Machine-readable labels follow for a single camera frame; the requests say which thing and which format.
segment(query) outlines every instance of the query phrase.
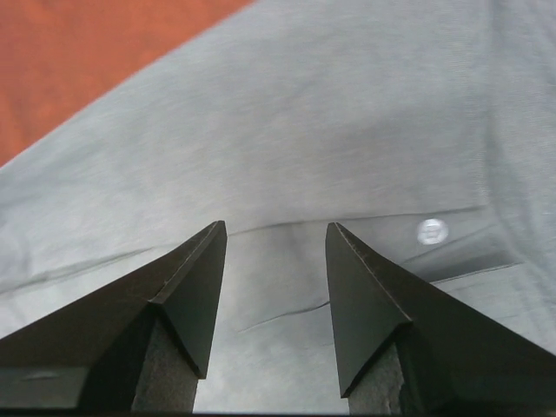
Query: orange background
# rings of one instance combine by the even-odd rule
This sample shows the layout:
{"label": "orange background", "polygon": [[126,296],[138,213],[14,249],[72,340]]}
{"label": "orange background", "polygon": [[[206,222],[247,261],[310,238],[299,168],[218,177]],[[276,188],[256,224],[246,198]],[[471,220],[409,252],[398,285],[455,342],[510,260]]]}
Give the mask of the orange background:
{"label": "orange background", "polygon": [[252,0],[0,0],[0,166]]}

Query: orange fabric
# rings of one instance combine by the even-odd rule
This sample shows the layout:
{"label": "orange fabric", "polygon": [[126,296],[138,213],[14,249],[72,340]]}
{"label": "orange fabric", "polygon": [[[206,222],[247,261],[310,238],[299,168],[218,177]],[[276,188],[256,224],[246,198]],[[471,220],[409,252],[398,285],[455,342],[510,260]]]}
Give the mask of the orange fabric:
{"label": "orange fabric", "polygon": [[252,0],[0,0],[0,166]]}

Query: shirt button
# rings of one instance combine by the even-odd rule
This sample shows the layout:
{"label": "shirt button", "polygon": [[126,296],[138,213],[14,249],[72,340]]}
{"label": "shirt button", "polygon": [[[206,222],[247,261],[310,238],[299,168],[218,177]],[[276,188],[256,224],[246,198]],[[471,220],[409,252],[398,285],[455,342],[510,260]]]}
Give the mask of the shirt button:
{"label": "shirt button", "polygon": [[423,245],[437,245],[448,237],[448,226],[439,219],[428,219],[419,225],[417,239]]}

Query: gray cloth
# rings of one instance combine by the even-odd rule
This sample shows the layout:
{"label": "gray cloth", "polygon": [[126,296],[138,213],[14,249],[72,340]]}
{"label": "gray cloth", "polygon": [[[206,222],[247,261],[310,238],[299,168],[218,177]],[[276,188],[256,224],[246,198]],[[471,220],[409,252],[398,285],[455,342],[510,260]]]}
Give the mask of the gray cloth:
{"label": "gray cloth", "polygon": [[[261,0],[174,50],[0,169],[0,331],[223,219],[195,411],[347,413],[324,262],[342,221],[556,352],[549,4]],[[446,241],[419,244],[427,218]]]}

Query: gray shirt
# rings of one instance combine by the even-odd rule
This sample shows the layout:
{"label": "gray shirt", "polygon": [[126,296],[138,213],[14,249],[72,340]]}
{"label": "gray shirt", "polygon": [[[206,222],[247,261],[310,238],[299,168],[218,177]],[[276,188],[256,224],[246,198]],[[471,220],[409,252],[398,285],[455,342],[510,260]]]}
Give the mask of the gray shirt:
{"label": "gray shirt", "polygon": [[[198,412],[346,413],[324,262],[340,221],[556,353],[548,1],[260,0],[0,169],[0,332],[214,220]],[[447,237],[420,242],[442,220]]]}

